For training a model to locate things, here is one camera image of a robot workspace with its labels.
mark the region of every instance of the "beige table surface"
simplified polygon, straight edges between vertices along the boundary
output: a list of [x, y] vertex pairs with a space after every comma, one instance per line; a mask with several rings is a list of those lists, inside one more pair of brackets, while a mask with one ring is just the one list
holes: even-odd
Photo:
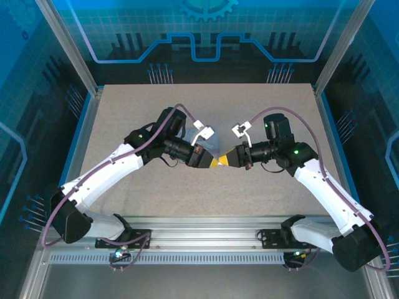
[[[242, 142], [231, 131], [234, 124], [250, 120], [267, 107], [293, 109], [315, 131], [325, 165], [338, 178], [309, 84], [106, 85], [82, 173], [113, 152], [129, 132], [156, 121], [162, 109], [179, 102], [218, 131], [221, 154]], [[306, 128], [286, 116], [296, 140], [315, 149]], [[262, 118], [249, 133], [254, 143], [266, 140]], [[278, 169], [274, 162], [267, 167]], [[250, 171], [227, 166], [193, 169], [184, 164], [169, 168], [159, 159], [122, 179], [90, 209], [124, 216], [326, 214], [312, 194], [287, 172], [267, 173], [260, 164]]]

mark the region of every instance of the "yellow object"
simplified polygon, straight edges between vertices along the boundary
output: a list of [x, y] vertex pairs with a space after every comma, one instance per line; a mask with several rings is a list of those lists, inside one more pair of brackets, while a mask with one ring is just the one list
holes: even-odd
[[224, 155], [222, 157], [219, 158], [219, 163], [221, 163], [222, 165], [229, 165], [229, 161], [227, 160], [227, 156]]
[[209, 168], [214, 168], [217, 167], [217, 165], [219, 165], [219, 161], [216, 160], [215, 158], [213, 158], [211, 165], [209, 166]]

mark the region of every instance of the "glass wall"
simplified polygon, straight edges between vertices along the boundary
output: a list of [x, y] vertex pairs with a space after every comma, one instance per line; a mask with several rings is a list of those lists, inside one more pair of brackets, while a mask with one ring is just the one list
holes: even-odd
[[357, 0], [55, 0], [96, 82], [314, 83]]
[[17, 298], [87, 91], [34, 1], [0, 2], [0, 39], [0, 298]]
[[[376, 215], [391, 217], [395, 227], [399, 211], [398, 20], [397, 1], [376, 0], [325, 89], [360, 202]], [[398, 231], [391, 233], [391, 241], [397, 243]], [[398, 261], [392, 262], [396, 269]]]

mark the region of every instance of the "gear logo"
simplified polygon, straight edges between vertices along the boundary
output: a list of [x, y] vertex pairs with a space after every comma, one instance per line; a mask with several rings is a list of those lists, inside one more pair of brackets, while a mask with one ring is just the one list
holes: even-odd
[[24, 31], [35, 23], [36, 20], [36, 4], [34, 0], [0, 0], [0, 4], [8, 8], [8, 11], [14, 21]]
[[178, 0], [177, 2], [180, 12], [193, 17], [195, 21], [202, 19], [204, 22], [224, 17], [227, 12], [233, 10], [233, 5], [237, 4], [238, 0]]

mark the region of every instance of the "cable connector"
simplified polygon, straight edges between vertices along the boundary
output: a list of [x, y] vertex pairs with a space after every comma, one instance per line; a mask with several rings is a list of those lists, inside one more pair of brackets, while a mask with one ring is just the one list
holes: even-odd
[[248, 140], [248, 146], [252, 148], [252, 143], [251, 143], [251, 137], [249, 137], [249, 134], [247, 133], [248, 129], [252, 128], [252, 125], [249, 121], [246, 121], [242, 125], [239, 123], [235, 125], [234, 127], [231, 128], [233, 133], [238, 137], [242, 138], [244, 135], [247, 136]]
[[198, 137], [202, 137], [204, 140], [208, 140], [214, 134], [214, 131], [210, 126], [204, 126], [204, 124], [202, 124], [202, 122], [200, 122], [199, 120], [196, 120], [194, 122], [194, 126], [199, 130], [199, 132], [197, 135], [195, 135], [193, 142], [191, 142], [192, 146], [195, 145]]

